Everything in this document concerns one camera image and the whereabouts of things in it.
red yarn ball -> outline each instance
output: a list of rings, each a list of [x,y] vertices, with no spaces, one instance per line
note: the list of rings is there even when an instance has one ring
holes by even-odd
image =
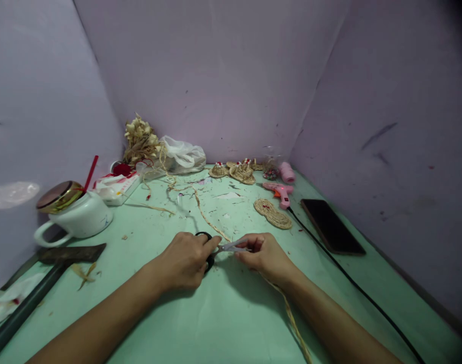
[[[131,167],[128,164],[122,163],[118,164],[113,168],[113,174],[114,175],[124,175],[127,177],[128,175],[131,174]]]

white cloth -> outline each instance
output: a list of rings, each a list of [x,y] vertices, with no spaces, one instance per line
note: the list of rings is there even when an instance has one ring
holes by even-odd
[[[23,281],[16,282],[0,297],[0,322],[16,310],[18,305],[29,295],[30,292],[42,281],[43,273],[38,273]]]

white mug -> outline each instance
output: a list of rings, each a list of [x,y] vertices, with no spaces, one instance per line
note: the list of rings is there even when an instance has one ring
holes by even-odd
[[[113,220],[113,212],[100,196],[88,191],[67,209],[58,214],[49,214],[49,219],[51,221],[35,231],[34,239],[45,248],[54,248],[71,238],[89,238],[103,231]],[[62,227],[67,234],[62,239],[49,243],[42,235],[54,224]]]

hand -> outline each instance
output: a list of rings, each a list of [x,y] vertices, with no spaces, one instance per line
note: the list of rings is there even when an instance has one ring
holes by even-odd
[[[235,257],[249,268],[259,271],[272,283],[283,287],[301,273],[272,234],[246,234],[242,239],[245,238],[248,241],[237,246],[248,248],[251,252],[237,252]]]
[[[208,241],[205,235],[178,233],[162,254],[149,263],[161,280],[162,291],[198,288],[207,267],[206,259],[220,241],[219,236]]]

tissue box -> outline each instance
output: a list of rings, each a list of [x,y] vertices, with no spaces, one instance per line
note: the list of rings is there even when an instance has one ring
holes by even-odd
[[[140,184],[140,175],[130,178],[124,176],[101,178],[96,182],[94,192],[103,199],[107,206],[121,206]]]

